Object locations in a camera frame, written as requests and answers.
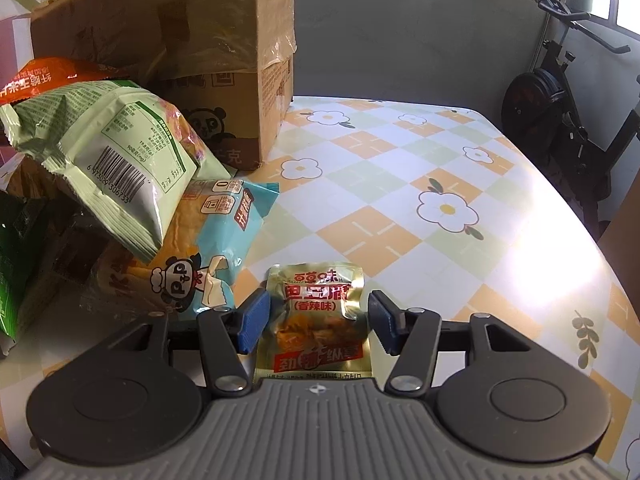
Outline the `gold spicy snack packet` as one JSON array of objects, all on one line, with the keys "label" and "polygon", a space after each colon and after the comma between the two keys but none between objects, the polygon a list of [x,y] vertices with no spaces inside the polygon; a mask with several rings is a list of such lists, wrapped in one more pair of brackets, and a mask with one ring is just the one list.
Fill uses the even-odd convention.
[{"label": "gold spicy snack packet", "polygon": [[372,375],[364,275],[350,262],[276,264],[269,269],[270,318],[254,379],[359,379]]}]

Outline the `blue panda bread packet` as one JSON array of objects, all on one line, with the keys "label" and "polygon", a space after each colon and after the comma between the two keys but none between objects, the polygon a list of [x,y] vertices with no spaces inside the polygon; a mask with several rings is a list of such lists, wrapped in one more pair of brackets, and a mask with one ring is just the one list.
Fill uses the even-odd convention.
[{"label": "blue panda bread packet", "polygon": [[115,308],[132,312],[194,318],[233,307],[231,286],[279,194],[276,182],[194,180],[152,261],[113,243],[96,263],[93,283]]}]

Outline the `light green snack bag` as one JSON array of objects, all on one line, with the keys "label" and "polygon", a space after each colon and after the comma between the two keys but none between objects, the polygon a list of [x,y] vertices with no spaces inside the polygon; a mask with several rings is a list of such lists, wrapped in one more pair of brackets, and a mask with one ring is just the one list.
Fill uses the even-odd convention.
[{"label": "light green snack bag", "polygon": [[4,104],[10,144],[62,178],[138,259],[162,248],[195,179],[228,177],[175,105],[128,80],[75,82]]}]

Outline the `orange snack bag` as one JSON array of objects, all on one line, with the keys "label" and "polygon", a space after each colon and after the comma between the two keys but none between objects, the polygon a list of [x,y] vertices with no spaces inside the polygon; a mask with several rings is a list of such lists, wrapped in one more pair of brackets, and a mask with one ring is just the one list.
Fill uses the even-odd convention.
[{"label": "orange snack bag", "polygon": [[122,79],[126,70],[70,58],[34,58],[2,89],[0,104],[12,104],[75,82]]}]

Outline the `dark green snack bag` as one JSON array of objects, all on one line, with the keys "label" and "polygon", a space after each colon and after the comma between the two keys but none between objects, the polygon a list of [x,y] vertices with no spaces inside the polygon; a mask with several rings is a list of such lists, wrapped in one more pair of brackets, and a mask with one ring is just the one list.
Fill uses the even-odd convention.
[{"label": "dark green snack bag", "polygon": [[110,241],[95,218],[66,196],[1,194],[1,356],[67,283],[85,284]]}]

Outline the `black exercise bike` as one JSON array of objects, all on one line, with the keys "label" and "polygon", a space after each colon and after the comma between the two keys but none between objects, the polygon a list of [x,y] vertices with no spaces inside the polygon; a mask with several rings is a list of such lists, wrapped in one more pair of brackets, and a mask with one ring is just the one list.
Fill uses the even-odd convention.
[{"label": "black exercise bike", "polygon": [[631,109],[607,148],[590,138],[582,123],[566,71],[575,55],[564,41],[540,42],[539,65],[516,76],[503,97],[502,132],[578,209],[582,224],[596,240],[608,222],[599,205],[612,192],[611,172],[631,141],[639,136],[639,109]]}]

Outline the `brown cardboard box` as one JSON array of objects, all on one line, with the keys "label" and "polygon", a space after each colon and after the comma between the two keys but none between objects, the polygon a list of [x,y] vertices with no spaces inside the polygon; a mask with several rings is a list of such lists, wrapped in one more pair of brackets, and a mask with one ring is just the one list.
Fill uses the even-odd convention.
[{"label": "brown cardboard box", "polygon": [[35,56],[126,70],[226,164],[265,162],[293,97],[294,0],[49,0]]}]

